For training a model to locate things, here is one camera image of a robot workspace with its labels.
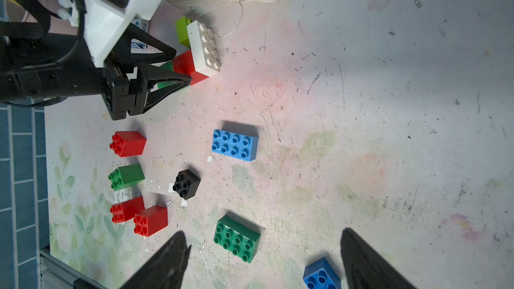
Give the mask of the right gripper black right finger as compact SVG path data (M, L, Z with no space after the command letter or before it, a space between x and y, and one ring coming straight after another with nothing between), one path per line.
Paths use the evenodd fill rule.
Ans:
M340 246L349 288L416 288L351 228L342 231Z

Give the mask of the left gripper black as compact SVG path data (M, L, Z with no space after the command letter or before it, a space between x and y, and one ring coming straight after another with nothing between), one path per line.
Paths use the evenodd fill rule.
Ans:
M132 52L132 41L146 45L146 50ZM136 25L129 24L116 44L116 58L121 64L138 65L137 77L130 81L135 101L131 108L128 78L112 63L96 68L86 44L63 64L51 63L69 52L75 37L50 33L41 40L1 37L1 103L29 107L30 100L41 100L38 107L55 99L101 95L113 120L141 115L178 90L191 84L191 77L151 64L168 62L176 49Z

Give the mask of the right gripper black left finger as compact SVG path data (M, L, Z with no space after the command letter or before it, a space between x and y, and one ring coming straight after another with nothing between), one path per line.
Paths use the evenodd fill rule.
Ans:
M190 252L178 231L121 288L181 288Z

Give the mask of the green lego brick back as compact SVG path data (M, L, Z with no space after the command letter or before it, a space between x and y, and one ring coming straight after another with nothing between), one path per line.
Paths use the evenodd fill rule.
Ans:
M170 88L180 90L190 85L191 78L188 75L174 72L172 61L168 61L159 67L163 71L164 80L158 82L157 88Z

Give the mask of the blue small lego brick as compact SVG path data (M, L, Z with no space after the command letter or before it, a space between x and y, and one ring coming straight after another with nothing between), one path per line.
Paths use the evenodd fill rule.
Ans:
M308 289L341 289L341 280L326 258L308 265L303 281Z

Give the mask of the red lego brick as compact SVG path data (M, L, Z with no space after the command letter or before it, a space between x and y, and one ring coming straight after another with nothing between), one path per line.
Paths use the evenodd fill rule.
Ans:
M172 64L174 72L188 75L191 78L191 86L208 79L207 76L195 70L194 59L191 50L188 50L187 52L172 59Z
M136 214L134 232L149 237L168 226L167 208L153 206Z
M133 157L143 154L147 139L137 131L116 131L109 147L119 157Z
M143 197L114 204L110 208L113 223L123 223L132 220L137 214L145 209Z

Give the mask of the lime green lego brick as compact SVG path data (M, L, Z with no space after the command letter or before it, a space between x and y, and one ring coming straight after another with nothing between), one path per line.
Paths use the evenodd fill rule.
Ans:
M180 17L175 21L178 42L187 48L190 48L190 39L187 32L187 26L190 25L192 20L186 16Z

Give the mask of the white long lego brick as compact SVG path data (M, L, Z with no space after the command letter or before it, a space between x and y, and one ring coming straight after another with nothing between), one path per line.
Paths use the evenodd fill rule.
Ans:
M214 32L205 24L193 21L187 26L195 71L211 77L219 73L220 63Z

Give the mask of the blue long lego brick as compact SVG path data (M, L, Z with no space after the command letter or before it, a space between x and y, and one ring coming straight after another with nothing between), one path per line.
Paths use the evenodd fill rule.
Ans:
M248 162L256 159L257 136L246 136L218 129L214 130L212 136L211 150L214 153Z

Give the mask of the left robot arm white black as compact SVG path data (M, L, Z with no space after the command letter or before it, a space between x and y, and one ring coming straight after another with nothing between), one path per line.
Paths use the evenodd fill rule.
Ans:
M74 96L103 97L113 120L141 115L190 85L159 67L176 51L133 24L161 0L13 0L31 22L1 22L1 103L48 107Z

